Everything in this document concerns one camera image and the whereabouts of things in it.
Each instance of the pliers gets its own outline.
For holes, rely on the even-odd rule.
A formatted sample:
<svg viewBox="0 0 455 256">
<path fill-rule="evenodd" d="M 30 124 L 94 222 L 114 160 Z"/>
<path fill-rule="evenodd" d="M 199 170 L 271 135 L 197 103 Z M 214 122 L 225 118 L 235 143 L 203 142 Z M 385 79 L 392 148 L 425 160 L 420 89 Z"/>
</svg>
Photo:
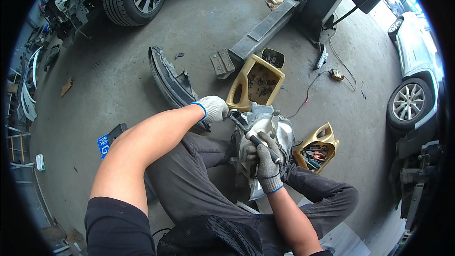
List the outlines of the pliers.
<svg viewBox="0 0 455 256">
<path fill-rule="evenodd" d="M 307 151 L 307 154 L 312 156 L 314 160 L 325 161 L 325 155 L 318 151 L 314 151 L 314 152 Z"/>
</svg>

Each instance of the black mesh bag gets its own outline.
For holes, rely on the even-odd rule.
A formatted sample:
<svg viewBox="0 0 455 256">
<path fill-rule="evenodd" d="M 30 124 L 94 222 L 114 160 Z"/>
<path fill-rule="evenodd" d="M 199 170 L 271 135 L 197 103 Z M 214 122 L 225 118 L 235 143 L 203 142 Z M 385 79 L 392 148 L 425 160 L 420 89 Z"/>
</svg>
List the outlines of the black mesh bag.
<svg viewBox="0 0 455 256">
<path fill-rule="evenodd" d="M 158 256 L 263 255 L 261 236 L 251 226 L 201 215 L 176 225 L 158 242 Z"/>
</svg>

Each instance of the gray work glove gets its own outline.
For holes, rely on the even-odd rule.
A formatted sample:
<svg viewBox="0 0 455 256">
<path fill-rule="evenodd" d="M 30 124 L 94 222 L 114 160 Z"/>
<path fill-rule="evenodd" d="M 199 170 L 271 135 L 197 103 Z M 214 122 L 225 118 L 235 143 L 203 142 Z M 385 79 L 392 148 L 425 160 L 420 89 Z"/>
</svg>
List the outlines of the gray work glove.
<svg viewBox="0 0 455 256">
<path fill-rule="evenodd" d="M 201 106 L 205 111 L 205 116 L 201 121 L 209 123 L 223 121 L 223 118 L 225 118 L 229 112 L 226 102 L 218 96 L 207 96 L 190 104 Z"/>
<path fill-rule="evenodd" d="M 282 154 L 275 141 L 266 133 L 259 132 L 258 136 L 265 141 L 271 150 L 273 150 L 282 160 Z M 272 161 L 270 152 L 265 145 L 249 145 L 247 147 L 247 160 L 253 161 L 259 159 L 258 179 L 265 193 L 273 193 L 283 187 L 280 176 L 280 167 Z"/>
</svg>

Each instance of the knee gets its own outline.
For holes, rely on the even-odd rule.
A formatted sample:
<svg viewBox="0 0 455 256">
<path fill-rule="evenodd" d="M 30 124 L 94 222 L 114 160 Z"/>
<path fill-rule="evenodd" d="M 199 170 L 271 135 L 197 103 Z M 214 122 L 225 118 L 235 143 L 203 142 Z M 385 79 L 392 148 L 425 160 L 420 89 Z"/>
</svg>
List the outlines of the knee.
<svg viewBox="0 0 455 256">
<path fill-rule="evenodd" d="M 359 192 L 355 187 L 346 184 L 346 187 L 342 191 L 341 198 L 344 200 L 346 206 L 352 212 L 359 203 Z"/>
</svg>

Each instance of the blue license plate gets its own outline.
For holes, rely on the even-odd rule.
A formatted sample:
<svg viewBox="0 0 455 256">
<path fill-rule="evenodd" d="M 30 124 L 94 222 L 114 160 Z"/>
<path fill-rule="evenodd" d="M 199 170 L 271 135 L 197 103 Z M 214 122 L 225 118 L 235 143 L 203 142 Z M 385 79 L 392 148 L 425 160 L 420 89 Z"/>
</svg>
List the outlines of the blue license plate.
<svg viewBox="0 0 455 256">
<path fill-rule="evenodd" d="M 97 140 L 98 148 L 100 149 L 101 159 L 104 159 L 107 152 L 109 151 L 109 148 L 111 147 L 111 145 L 109 144 L 109 141 L 107 140 L 107 135 L 108 134 L 105 134 L 104 136 L 100 137 Z"/>
</svg>

